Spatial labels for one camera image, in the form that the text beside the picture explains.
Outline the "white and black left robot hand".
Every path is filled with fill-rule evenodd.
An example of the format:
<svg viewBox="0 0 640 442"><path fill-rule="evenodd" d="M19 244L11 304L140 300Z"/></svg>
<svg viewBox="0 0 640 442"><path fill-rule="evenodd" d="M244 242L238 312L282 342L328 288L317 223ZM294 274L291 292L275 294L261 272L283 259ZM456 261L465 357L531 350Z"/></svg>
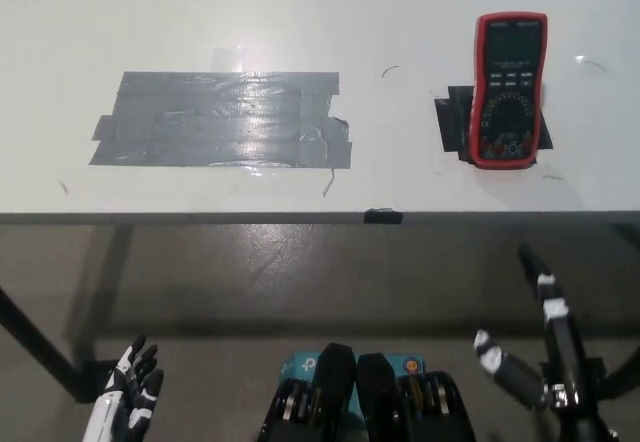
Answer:
<svg viewBox="0 0 640 442"><path fill-rule="evenodd" d="M84 441L143 441L164 382L157 368L158 346L139 336L110 371L95 400Z"/></svg>

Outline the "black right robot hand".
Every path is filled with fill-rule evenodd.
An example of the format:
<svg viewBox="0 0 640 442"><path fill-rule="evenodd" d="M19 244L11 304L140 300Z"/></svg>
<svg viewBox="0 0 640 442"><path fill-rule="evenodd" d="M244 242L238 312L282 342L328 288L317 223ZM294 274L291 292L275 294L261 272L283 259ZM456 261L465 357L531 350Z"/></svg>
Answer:
<svg viewBox="0 0 640 442"><path fill-rule="evenodd" d="M529 245L519 247L518 258L542 310L546 368L538 373L505 351L483 329L476 332L473 341L481 367L496 385L528 409L576 413L595 410L595 383L563 290Z"/></svg>

